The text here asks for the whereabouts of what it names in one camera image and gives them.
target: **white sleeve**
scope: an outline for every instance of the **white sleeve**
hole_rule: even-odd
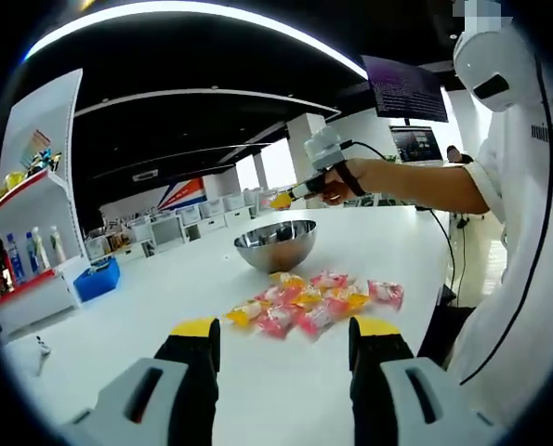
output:
[[[466,164],[464,168],[474,180],[474,184],[476,184],[489,209],[491,209],[500,222],[504,223],[506,212],[501,196],[499,161],[496,148],[496,140],[485,139],[481,144],[477,159],[474,163]]]

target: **stainless steel bowl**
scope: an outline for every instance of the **stainless steel bowl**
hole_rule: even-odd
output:
[[[260,271],[288,271],[309,255],[316,234],[314,221],[284,221],[243,234],[235,239],[235,247],[249,265]]]

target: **bottle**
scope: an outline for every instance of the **bottle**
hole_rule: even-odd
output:
[[[33,234],[26,232],[26,249],[28,251],[28,258],[31,262],[31,270],[36,275],[40,272],[40,262],[38,261],[38,254],[36,253],[36,243],[33,240]]]
[[[20,285],[21,283],[26,282],[24,268],[22,267],[22,261],[20,260],[20,253],[18,252],[16,242],[14,242],[14,234],[11,233],[7,235],[7,256],[9,257],[9,262],[12,264],[16,284]]]
[[[66,260],[65,251],[63,251],[63,245],[61,244],[61,235],[57,230],[57,226],[51,227],[51,244],[53,245],[53,250],[57,255],[57,263],[61,264],[65,262]]]
[[[43,238],[38,232],[38,227],[33,228],[33,239],[34,244],[36,244],[36,254],[38,255],[39,263],[43,270],[50,269],[51,264],[49,263],[49,257],[46,256],[45,245],[43,244]]]

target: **person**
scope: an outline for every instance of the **person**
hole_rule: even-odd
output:
[[[447,160],[450,163],[456,163],[456,164],[469,164],[474,161],[470,155],[466,153],[462,153],[454,145],[448,146],[447,148]]]
[[[347,165],[365,191],[450,212],[491,210],[505,224],[501,285],[474,309],[437,307],[419,354],[445,362],[473,406],[511,426],[553,370],[553,77],[513,22],[464,32],[454,66],[467,90],[495,112],[476,161],[453,168],[375,159]],[[326,182],[326,203],[353,198],[336,171]]]

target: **white helmet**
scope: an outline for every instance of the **white helmet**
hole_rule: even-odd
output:
[[[493,112],[542,101],[533,51],[513,23],[464,31],[455,45],[454,68],[467,90]]]

